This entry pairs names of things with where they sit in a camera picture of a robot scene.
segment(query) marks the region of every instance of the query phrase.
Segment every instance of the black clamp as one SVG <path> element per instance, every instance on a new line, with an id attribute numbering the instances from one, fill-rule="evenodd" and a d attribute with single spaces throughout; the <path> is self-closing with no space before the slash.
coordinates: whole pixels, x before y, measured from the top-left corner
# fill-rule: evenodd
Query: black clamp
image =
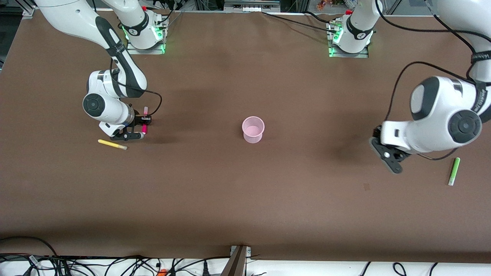
<path id="1" fill-rule="evenodd" d="M 474 64 L 478 61 L 491 59 L 491 51 L 484 51 L 472 54 L 470 56 L 470 63 Z"/>
<path id="2" fill-rule="evenodd" d="M 402 172 L 402 167 L 399 163 L 411 154 L 392 146 L 383 145 L 380 141 L 381 131 L 382 126 L 378 126 L 373 130 L 373 137 L 370 138 L 370 147 L 391 172 L 399 174 Z"/>
<path id="3" fill-rule="evenodd" d="M 123 41 L 119 40 L 119 42 L 116 43 L 116 45 L 107 48 L 106 52 L 108 53 L 109 56 L 117 56 L 122 52 L 124 52 L 124 50 L 126 50 L 126 48 L 124 47 Z"/>
<path id="4" fill-rule="evenodd" d="M 139 116 L 138 111 L 135 110 L 135 118 L 133 122 L 128 126 L 124 127 L 121 131 L 118 131 L 114 134 L 113 137 L 110 137 L 112 141 L 128 141 L 128 140 L 138 140 L 142 139 L 143 135 L 139 132 L 135 132 L 136 125 L 149 125 L 152 122 L 151 115 Z"/>
<path id="5" fill-rule="evenodd" d="M 356 40 L 363 40 L 363 39 L 365 39 L 365 37 L 367 37 L 367 35 L 369 35 L 372 32 L 372 30 L 373 30 L 373 28 L 371 28 L 369 30 L 360 30 L 360 29 L 357 29 L 351 23 L 351 16 L 348 17 L 348 19 L 346 20 L 346 27 L 348 27 L 348 30 L 350 31 L 350 33 L 353 34 L 353 36 L 355 37 Z"/>
<path id="6" fill-rule="evenodd" d="M 145 18 L 140 24 L 136 26 L 130 27 L 122 24 L 127 33 L 129 33 L 132 36 L 140 35 L 141 31 L 143 31 L 148 26 L 148 22 L 149 22 L 148 14 L 146 12 L 144 12 L 144 14 L 145 14 Z"/>

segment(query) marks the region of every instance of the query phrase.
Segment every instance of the cable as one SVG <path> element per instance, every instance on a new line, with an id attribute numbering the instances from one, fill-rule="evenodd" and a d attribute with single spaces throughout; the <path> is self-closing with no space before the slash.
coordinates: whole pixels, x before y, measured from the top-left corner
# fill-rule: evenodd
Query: cable
<path id="1" fill-rule="evenodd" d="M 448 71 L 448 70 L 446 70 L 446 69 L 443 69 L 443 68 L 441 68 L 441 67 L 439 67 L 439 66 L 436 66 L 436 65 L 434 65 L 434 64 L 431 64 L 431 63 L 428 63 L 428 62 L 424 62 L 424 61 L 413 61 L 413 62 L 409 63 L 408 65 L 406 65 L 406 66 L 405 66 L 405 67 L 402 69 L 402 71 L 399 73 L 399 76 L 397 77 L 396 83 L 394 84 L 394 89 L 392 90 L 392 95 L 390 96 L 389 108 L 388 108 L 388 110 L 387 110 L 387 114 L 385 115 L 385 119 L 384 119 L 384 121 L 387 121 L 387 120 L 389 119 L 389 115 L 390 115 L 390 112 L 392 111 L 392 106 L 393 106 L 393 104 L 394 104 L 394 96 L 395 96 L 395 94 L 396 94 L 397 85 L 399 84 L 399 81 L 401 80 L 402 75 L 404 74 L 404 72 L 406 71 L 406 69 L 408 69 L 409 67 L 411 67 L 412 65 L 415 65 L 415 64 L 423 64 L 423 65 L 430 66 L 430 67 L 435 68 L 435 69 L 437 69 L 437 70 L 439 70 L 439 71 L 441 71 L 441 72 L 447 73 L 447 74 L 449 74 L 449 75 L 451 75 L 451 76 L 453 76 L 453 77 L 455 77 L 455 78 L 458 78 L 458 79 L 460 79 L 460 80 L 462 80 L 462 81 L 464 81 L 464 82 L 468 82 L 468 83 L 471 83 L 471 84 L 472 84 L 472 82 L 471 82 L 471 81 L 469 81 L 469 80 L 465 79 L 464 77 L 459 76 L 459 75 L 457 75 L 457 74 L 455 74 L 455 73 L 453 73 L 453 72 L 450 72 L 450 71 Z M 452 151 L 450 151 L 449 153 L 445 154 L 444 156 L 442 156 L 442 157 L 437 157 L 437 158 L 429 157 L 429 156 L 426 156 L 426 155 L 424 155 L 424 154 L 420 154 L 420 153 L 419 153 L 419 154 L 417 154 L 417 155 L 418 155 L 418 156 L 420 156 L 420 157 L 423 157 L 424 159 L 427 159 L 427 160 L 431 160 L 431 161 L 439 161 L 439 160 L 443 160 L 443 159 L 445 159 L 445 158 L 449 157 L 449 156 L 450 156 L 450 155 L 452 155 L 452 154 L 453 154 L 453 153 L 454 153 L 456 150 L 457 150 L 457 148 L 454 148 L 454 149 L 452 149 Z"/>
<path id="2" fill-rule="evenodd" d="M 397 89 L 397 85 L 399 84 L 399 81 L 401 80 L 401 77 L 402 75 L 404 74 L 404 72 L 409 68 L 411 67 L 412 65 L 415 65 L 415 64 L 423 64 L 423 65 L 427 65 L 427 66 L 430 66 L 430 67 L 433 67 L 441 72 L 444 72 L 446 74 L 449 74 L 451 75 L 452 77 L 455 77 L 457 79 L 460 79 L 464 82 L 467 82 L 467 83 L 470 83 L 470 84 L 474 84 L 472 81 L 470 80 L 467 80 L 466 78 L 462 77 L 462 76 L 459 76 L 453 72 L 450 72 L 446 69 L 443 69 L 437 65 L 434 65 L 434 64 L 431 64 L 429 62 L 425 62 L 425 61 L 413 61 L 411 63 L 409 63 L 408 65 L 406 65 L 402 71 L 399 73 L 399 76 L 397 77 L 397 80 L 396 80 L 396 83 L 394 84 L 394 89 L 392 90 L 392 95 L 390 97 L 390 103 L 389 103 L 389 108 L 388 108 L 388 111 L 387 111 L 387 115 L 385 116 L 385 119 L 384 121 L 386 121 L 388 118 L 389 118 L 389 115 L 390 115 L 390 112 L 392 111 L 392 105 L 393 105 L 393 102 L 394 102 L 394 96 L 395 96 L 395 93 L 396 93 L 396 89 Z"/>
<path id="3" fill-rule="evenodd" d="M 435 269 L 435 266 L 437 265 L 438 263 L 434 263 L 431 268 L 430 268 L 430 274 L 428 276 L 432 276 L 433 274 L 433 269 Z"/>
<path id="4" fill-rule="evenodd" d="M 298 21 L 295 21 L 295 20 L 288 19 L 288 18 L 279 17 L 279 16 L 276 16 L 274 14 L 269 14 L 269 13 L 266 13 L 264 11 L 262 11 L 261 13 L 266 14 L 266 15 L 271 16 L 271 17 L 278 18 L 278 19 L 283 19 L 283 20 L 286 20 L 286 21 L 289 21 L 289 22 L 293 22 L 293 23 L 297 23 L 297 24 L 304 25 L 304 26 L 307 26 L 307 27 L 311 27 L 311 28 L 314 28 L 314 29 L 319 29 L 319 30 L 327 31 L 327 32 L 330 32 L 330 33 L 336 33 L 336 31 L 331 30 L 331 29 L 326 29 L 326 28 L 321 28 L 321 27 L 317 27 L 317 26 L 305 24 L 305 23 L 302 23 L 302 22 L 298 22 Z"/>
<path id="5" fill-rule="evenodd" d="M 369 266 L 371 263 L 372 263 L 372 262 L 368 262 L 368 263 L 365 265 L 365 268 L 363 269 L 363 272 L 360 274 L 360 276 L 365 276 L 365 273 L 367 272 L 368 266 Z"/>
<path id="6" fill-rule="evenodd" d="M 183 269 L 183 270 L 180 270 L 180 271 L 185 271 L 185 272 L 187 272 L 187 273 L 191 274 L 192 276 L 198 276 L 198 275 L 196 275 L 196 274 L 194 274 L 194 273 L 192 273 L 191 271 L 186 270 L 186 269 Z"/>
<path id="7" fill-rule="evenodd" d="M 474 49 L 474 47 L 467 41 L 465 40 L 463 37 L 461 37 L 457 32 L 455 32 L 452 28 L 450 28 L 447 24 L 445 24 L 445 22 L 443 22 L 440 18 L 438 18 L 438 16 L 436 16 L 436 14 L 433 12 L 433 10 L 431 9 L 431 6 L 430 6 L 430 3 L 428 3 L 427 0 L 424 0 L 426 6 L 428 7 L 428 9 L 430 10 L 431 14 L 433 14 L 433 17 L 442 25 L 444 26 L 447 30 L 449 30 L 454 36 L 456 36 L 458 39 L 460 39 L 462 42 L 464 42 L 464 44 L 467 45 L 467 47 L 469 47 L 469 49 L 471 50 L 471 52 L 473 54 L 476 53 L 476 50 Z"/>
<path id="8" fill-rule="evenodd" d="M 134 90 L 138 90 L 138 91 L 141 91 L 141 92 L 148 92 L 148 93 L 151 93 L 151 94 L 155 94 L 155 95 L 157 95 L 160 98 L 159 105 L 157 106 L 157 108 L 153 112 L 151 112 L 151 113 L 149 113 L 149 114 L 147 114 L 145 116 L 152 116 L 153 114 L 155 114 L 155 112 L 157 112 L 159 110 L 160 105 L 162 105 L 162 95 L 160 95 L 157 92 L 153 92 L 153 91 L 150 91 L 150 90 L 147 90 L 147 89 L 135 88 L 135 87 L 131 87 L 129 85 L 122 84 L 122 83 L 118 82 L 118 80 L 116 80 L 114 78 L 114 75 L 112 73 L 112 58 L 111 58 L 111 63 L 109 64 L 109 74 L 111 75 L 112 80 L 115 81 L 119 85 L 122 85 L 122 86 L 128 87 L 128 88 L 131 88 L 131 89 L 134 89 Z"/>
<path id="9" fill-rule="evenodd" d="M 230 258 L 230 256 L 219 256 L 219 257 L 211 257 L 211 258 L 205 258 L 205 259 L 201 259 L 201 260 L 198 260 L 198 261 L 195 261 L 195 262 L 192 262 L 190 264 L 187 264 L 181 268 L 178 268 L 175 272 L 179 272 L 185 268 L 188 268 L 192 265 L 195 265 L 195 264 L 199 264 L 200 262 L 204 262 L 204 261 L 208 261 L 208 260 L 213 260 L 213 259 L 227 259 L 227 258 Z"/>
<path id="10" fill-rule="evenodd" d="M 59 257 L 58 254 L 56 253 L 55 249 L 47 241 L 45 241 L 43 239 L 40 239 L 40 238 L 37 238 L 37 237 L 31 237 L 31 236 L 12 236 L 12 237 L 6 237 L 6 238 L 3 238 L 3 239 L 0 239 L 0 242 L 7 241 L 7 240 L 15 240 L 15 239 L 27 239 L 27 240 L 40 241 L 40 242 L 42 242 L 44 245 L 46 245 L 51 250 L 51 252 L 53 253 L 53 255 L 55 257 Z M 71 276 L 70 272 L 68 271 L 68 264 L 66 263 L 66 260 L 63 260 L 62 262 L 63 262 L 63 266 L 65 267 L 65 270 L 66 270 L 67 275 L 68 276 Z"/>
<path id="11" fill-rule="evenodd" d="M 429 157 L 427 155 L 424 155 L 422 153 L 418 153 L 418 156 L 421 156 L 423 157 L 424 159 L 428 159 L 428 160 L 431 160 L 431 161 L 439 161 L 439 160 L 443 160 L 447 157 L 449 157 L 450 155 L 452 155 L 454 152 L 457 151 L 457 148 L 454 148 L 453 150 L 451 150 L 449 153 L 445 154 L 444 156 L 442 157 L 437 157 L 437 158 L 433 158 L 433 157 Z"/>
<path id="12" fill-rule="evenodd" d="M 397 271 L 397 269 L 396 269 L 396 265 L 399 265 L 399 266 L 402 268 L 402 271 L 403 271 L 403 273 L 404 273 L 404 274 L 401 274 L 401 273 L 399 273 L 399 271 Z M 393 269 L 393 270 L 394 270 L 394 272 L 395 272 L 395 273 L 397 273 L 399 276 L 408 276 L 408 275 L 406 274 L 406 270 L 404 269 L 404 266 L 403 266 L 401 263 L 398 263 L 398 262 L 393 263 L 393 264 L 392 264 L 392 269 Z"/>
<path id="13" fill-rule="evenodd" d="M 167 19 L 169 19 L 170 15 L 172 14 L 172 12 L 174 11 L 174 9 L 170 10 L 169 14 L 167 14 L 167 17 L 161 21 L 157 21 L 157 24 L 160 24 L 160 23 L 163 23 L 165 22 Z"/>
<path id="14" fill-rule="evenodd" d="M 442 30 L 442 29 L 414 29 L 414 28 L 408 28 L 408 27 L 404 27 L 404 26 L 401 26 L 401 25 L 398 25 L 396 23 L 393 23 L 391 21 L 389 21 L 381 12 L 380 10 L 380 6 L 379 6 L 379 3 L 378 1 L 375 1 L 375 6 L 377 7 L 377 10 L 380 14 L 380 17 L 385 21 L 387 22 L 389 25 L 391 26 L 394 26 L 396 28 L 399 28 L 399 29 L 403 29 L 403 30 L 410 30 L 410 31 L 417 31 L 417 32 L 451 32 L 447 29 L 445 30 Z M 457 32 L 457 33 L 467 33 L 467 34 L 472 34 L 472 35 L 476 35 L 476 36 L 479 36 L 481 38 L 484 38 L 486 40 L 488 40 L 489 42 L 491 42 L 491 38 L 483 35 L 483 34 L 480 34 L 480 33 L 477 33 L 477 32 L 474 32 L 474 31 L 468 31 L 468 30 L 453 30 L 454 32 Z"/>
<path id="15" fill-rule="evenodd" d="M 306 11 L 304 11 L 304 12 L 302 12 L 302 13 L 304 13 L 304 14 L 310 14 L 311 16 L 313 16 L 315 19 L 319 20 L 320 22 L 329 23 L 329 21 L 328 21 L 328 20 L 324 20 L 324 19 L 322 19 L 322 18 L 318 17 L 317 15 L 315 15 L 314 13 L 312 13 L 312 12 L 310 12 L 310 11 L 307 11 L 307 10 L 306 10 Z"/>

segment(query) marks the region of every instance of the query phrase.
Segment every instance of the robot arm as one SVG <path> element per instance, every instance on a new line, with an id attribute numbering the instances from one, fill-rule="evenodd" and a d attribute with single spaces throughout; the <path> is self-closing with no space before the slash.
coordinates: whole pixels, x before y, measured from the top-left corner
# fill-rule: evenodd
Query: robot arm
<path id="1" fill-rule="evenodd" d="M 118 68 L 112 72 L 103 70 L 90 74 L 83 109 L 89 116 L 101 121 L 99 127 L 111 139 L 119 138 L 123 135 L 120 131 L 130 124 L 134 125 L 136 120 L 133 108 L 119 98 L 140 97 L 147 88 L 145 75 L 109 22 L 98 16 L 85 0 L 36 0 L 36 3 L 54 28 L 99 44 L 116 63 Z M 143 134 L 124 135 L 125 139 L 143 138 Z"/>
<path id="2" fill-rule="evenodd" d="M 334 43 L 347 53 L 359 53 L 370 43 L 373 35 L 373 27 L 380 17 L 375 6 L 376 0 L 358 0 L 358 6 L 351 15 L 343 15 L 337 21 L 341 21 L 337 39 Z"/>
<path id="3" fill-rule="evenodd" d="M 491 36 L 491 5 L 484 0 L 445 0 L 439 3 L 440 17 L 454 29 Z M 430 77 L 412 92 L 413 121 L 385 121 L 374 132 L 370 145 L 394 173 L 402 172 L 399 162 L 410 154 L 443 151 L 467 145 L 477 139 L 482 124 L 491 119 L 491 43 L 470 35 L 477 54 L 470 75 L 475 85 L 446 77 Z"/>
<path id="4" fill-rule="evenodd" d="M 162 15 L 143 10 L 137 0 L 103 0 L 118 16 L 129 42 L 138 49 L 149 49 L 163 39 Z"/>

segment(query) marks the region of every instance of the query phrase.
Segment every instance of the brown table surface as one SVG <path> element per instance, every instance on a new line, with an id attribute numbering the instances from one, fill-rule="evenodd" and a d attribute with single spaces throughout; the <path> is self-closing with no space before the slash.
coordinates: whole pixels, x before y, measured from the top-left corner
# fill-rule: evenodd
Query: brown table surface
<path id="1" fill-rule="evenodd" d="M 62 255 L 208 257 L 248 244 L 263 259 L 491 262 L 489 127 L 455 154 L 453 187 L 453 158 L 413 156 L 393 175 L 368 145 L 404 65 L 464 74 L 470 51 L 450 34 L 376 28 L 368 59 L 329 58 L 319 30 L 261 13 L 186 13 L 165 55 L 134 56 L 164 103 L 123 151 L 97 143 L 108 137 L 82 109 L 106 52 L 36 12 L 0 74 L 0 236 L 42 237 Z M 409 119 L 410 93 L 431 75 L 407 72 L 391 119 Z M 258 144 L 241 133 L 251 115 L 266 124 Z M 1 251 L 49 253 L 36 242 Z"/>

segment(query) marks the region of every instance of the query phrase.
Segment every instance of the pink cup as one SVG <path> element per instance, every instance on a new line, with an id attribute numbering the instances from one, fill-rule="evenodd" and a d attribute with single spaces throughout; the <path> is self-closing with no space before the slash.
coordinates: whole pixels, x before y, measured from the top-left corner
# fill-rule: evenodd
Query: pink cup
<path id="1" fill-rule="evenodd" d="M 264 122 L 256 116 L 248 117 L 242 122 L 242 131 L 244 139 L 249 143 L 257 143 L 263 137 Z"/>

